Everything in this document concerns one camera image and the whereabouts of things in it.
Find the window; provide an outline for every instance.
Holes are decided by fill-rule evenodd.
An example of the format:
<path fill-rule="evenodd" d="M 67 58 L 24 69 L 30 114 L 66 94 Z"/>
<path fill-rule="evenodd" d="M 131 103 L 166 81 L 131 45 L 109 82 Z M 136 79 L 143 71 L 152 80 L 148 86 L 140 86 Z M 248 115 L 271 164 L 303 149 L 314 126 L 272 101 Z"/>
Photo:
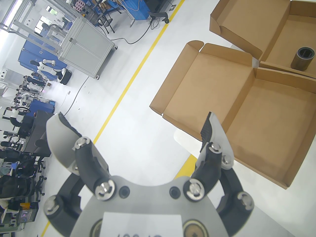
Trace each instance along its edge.
<path fill-rule="evenodd" d="M 50 12 L 52 15 L 57 15 L 58 11 L 56 11 L 55 9 L 53 9 L 52 7 L 48 6 L 46 8 L 46 11 Z"/>
<path fill-rule="evenodd" d="M 42 24 L 46 23 L 47 25 L 51 25 L 52 22 L 50 20 L 48 20 L 47 18 L 45 18 L 44 16 L 42 16 L 39 20 L 39 22 L 37 23 L 34 31 L 38 34 L 41 33 L 41 31 L 43 30 Z"/>

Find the white label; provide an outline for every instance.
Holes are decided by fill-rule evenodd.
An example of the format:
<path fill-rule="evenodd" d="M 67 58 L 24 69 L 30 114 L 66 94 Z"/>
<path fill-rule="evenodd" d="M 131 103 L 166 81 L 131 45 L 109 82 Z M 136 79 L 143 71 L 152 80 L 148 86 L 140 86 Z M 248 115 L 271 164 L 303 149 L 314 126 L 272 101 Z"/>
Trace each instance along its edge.
<path fill-rule="evenodd" d="M 181 215 L 105 212 L 100 237 L 183 237 Z"/>

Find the black cable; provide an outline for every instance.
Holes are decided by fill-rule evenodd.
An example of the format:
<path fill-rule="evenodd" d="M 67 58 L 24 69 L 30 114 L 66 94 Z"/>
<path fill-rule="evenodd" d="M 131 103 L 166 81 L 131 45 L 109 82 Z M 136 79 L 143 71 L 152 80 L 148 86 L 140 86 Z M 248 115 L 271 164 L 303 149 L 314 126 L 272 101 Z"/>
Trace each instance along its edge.
<path fill-rule="evenodd" d="M 149 30 L 149 28 L 151 27 L 151 23 L 153 22 L 153 19 L 151 19 L 151 21 L 150 21 L 150 24 L 149 24 L 149 26 L 148 26 L 148 28 L 147 28 L 147 30 L 146 30 L 146 32 Z M 137 43 L 142 37 L 144 37 L 144 35 L 146 34 L 146 32 L 137 40 L 137 41 L 135 41 L 135 42 L 132 42 L 132 43 L 129 43 L 125 38 L 117 38 L 117 39 L 113 39 L 113 40 L 125 40 L 128 44 L 134 44 L 134 43 Z"/>
<path fill-rule="evenodd" d="M 150 27 L 150 28 L 151 28 L 152 30 L 155 29 L 155 28 L 159 25 L 159 22 L 160 22 L 160 18 L 158 18 L 158 22 L 157 22 L 156 26 L 155 26 L 155 27 L 152 26 L 152 27 Z"/>
<path fill-rule="evenodd" d="M 71 109 L 72 105 L 74 104 L 74 102 L 75 102 L 75 100 L 76 100 L 76 98 L 77 98 L 77 96 L 78 96 L 78 94 L 79 94 L 79 92 L 80 92 L 81 88 L 82 88 L 82 87 L 83 87 L 83 85 L 86 83 L 86 81 L 88 80 L 88 78 L 89 78 L 89 76 L 87 77 L 87 79 L 84 81 L 84 83 L 83 83 L 83 84 L 81 85 L 81 87 L 79 88 L 79 90 L 78 90 L 78 92 L 77 92 L 77 95 L 75 96 L 74 101 L 72 102 L 72 104 L 71 104 L 70 108 L 67 110 L 67 112 L 66 112 L 66 114 L 64 114 L 64 116 L 65 116 L 65 115 L 67 115 L 67 113 L 70 111 L 70 109 Z"/>
<path fill-rule="evenodd" d="M 172 6 L 174 6 L 171 2 L 169 2 L 168 0 L 166 0 L 168 3 L 170 3 Z"/>

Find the humanoid robot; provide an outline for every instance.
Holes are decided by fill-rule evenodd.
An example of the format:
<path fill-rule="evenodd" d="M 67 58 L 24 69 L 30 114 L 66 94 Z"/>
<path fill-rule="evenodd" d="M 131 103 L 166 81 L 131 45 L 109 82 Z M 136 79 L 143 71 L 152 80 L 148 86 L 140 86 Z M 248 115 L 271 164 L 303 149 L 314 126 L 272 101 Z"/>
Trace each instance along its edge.
<path fill-rule="evenodd" d="M 56 62 L 54 60 L 46 60 L 44 59 L 41 62 L 37 62 L 35 60 L 30 60 L 30 64 L 37 66 L 37 73 L 41 74 L 44 78 L 47 78 L 44 72 L 48 72 L 53 76 L 57 76 L 57 82 L 66 85 L 71 77 L 71 71 L 63 68 L 61 70 L 54 69 L 52 67 L 56 66 Z"/>
<path fill-rule="evenodd" d="M 47 121 L 46 134 L 52 154 L 71 172 L 44 204 L 48 220 L 65 237 L 228 237 L 243 227 L 254 209 L 232 168 L 233 150 L 214 113 L 201 131 L 202 149 L 192 176 L 160 186 L 112 176 L 93 142 L 61 113 Z M 225 195 L 215 208 L 207 194 L 218 180 Z M 93 196 L 81 211 L 78 194 L 84 185 Z"/>

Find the black desk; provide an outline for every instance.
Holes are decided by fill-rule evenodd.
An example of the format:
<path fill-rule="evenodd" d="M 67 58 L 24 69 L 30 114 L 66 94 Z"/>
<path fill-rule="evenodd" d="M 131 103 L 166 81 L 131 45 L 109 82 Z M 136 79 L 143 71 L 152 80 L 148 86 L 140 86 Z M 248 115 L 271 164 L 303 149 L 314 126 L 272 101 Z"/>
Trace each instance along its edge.
<path fill-rule="evenodd" d="M 23 151 L 28 153 L 36 153 L 39 157 L 49 157 L 51 151 L 48 147 L 35 146 L 35 142 L 38 139 L 46 140 L 46 122 L 54 114 L 48 113 L 42 110 L 38 110 L 36 117 L 34 117 L 34 123 L 31 129 L 31 135 L 26 138 L 25 143 L 23 144 Z"/>

